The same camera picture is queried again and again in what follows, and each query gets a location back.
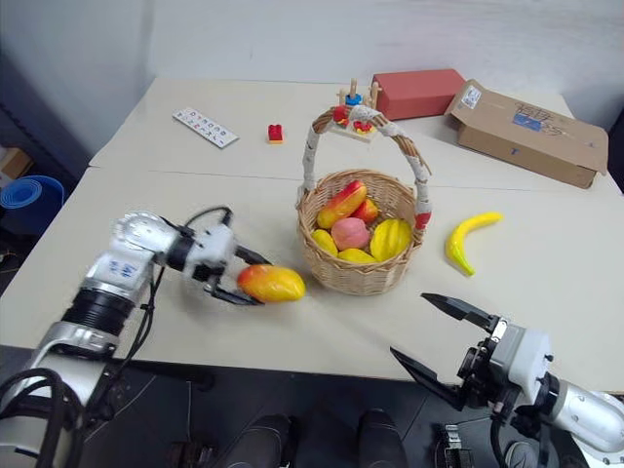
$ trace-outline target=red toy piece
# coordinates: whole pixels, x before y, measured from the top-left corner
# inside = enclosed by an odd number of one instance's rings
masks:
[[[269,125],[269,143],[282,144],[284,137],[282,136],[282,126],[280,124]]]
[[[360,122],[359,120],[356,120],[353,123],[353,128],[358,134],[367,134],[372,131],[372,123],[370,122],[364,123],[364,122]]]
[[[341,127],[349,125],[349,111],[345,105],[339,105],[333,110],[333,120]]]

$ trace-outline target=white wall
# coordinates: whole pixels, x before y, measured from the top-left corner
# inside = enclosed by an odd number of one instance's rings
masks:
[[[619,0],[0,0],[2,45],[95,153],[155,74],[346,82],[454,67],[563,93],[608,127],[624,103]]]

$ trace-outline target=small red block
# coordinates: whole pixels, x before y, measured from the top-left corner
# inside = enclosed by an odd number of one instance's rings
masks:
[[[372,123],[370,123],[370,122],[366,122],[366,123],[365,123],[365,122],[355,121],[355,122],[353,123],[353,128],[354,128],[355,130],[360,130],[360,131],[362,131],[362,132],[367,133],[367,132],[370,132],[370,131],[371,131],[371,128],[372,128]]]
[[[269,143],[281,143],[283,141],[282,126],[280,124],[269,125]]]
[[[339,105],[333,110],[333,120],[336,123],[348,122],[349,111],[345,105]]]

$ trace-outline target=basket handle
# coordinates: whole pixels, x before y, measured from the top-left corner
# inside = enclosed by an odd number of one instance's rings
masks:
[[[401,152],[408,160],[409,166],[415,176],[417,202],[414,215],[416,219],[416,230],[424,231],[427,222],[429,222],[431,218],[431,201],[429,200],[429,190],[427,187],[427,181],[431,174],[429,166],[427,166],[427,163],[425,163],[422,156],[418,153],[411,138],[409,138],[397,124],[390,122],[378,110],[371,109],[365,105],[339,105],[331,107],[312,123],[303,152],[303,183],[299,187],[297,193],[297,205],[299,205],[303,196],[313,190],[316,185],[316,178],[314,177],[314,158],[316,156],[319,137],[326,132],[331,125],[335,125],[334,121],[342,120],[346,118],[347,115],[349,121],[370,122],[382,135],[391,137],[399,145],[399,149],[401,149]]]

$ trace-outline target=cardboard box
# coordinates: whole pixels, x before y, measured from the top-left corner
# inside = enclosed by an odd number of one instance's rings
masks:
[[[32,164],[30,157],[19,148],[7,148],[7,153],[0,160],[0,188],[26,174]]]
[[[446,114],[461,126],[457,142],[561,182],[588,188],[606,175],[608,137],[600,127],[488,91],[469,80]]]
[[[377,110],[390,120],[442,115],[464,84],[452,69],[378,73],[372,81],[381,88]]]

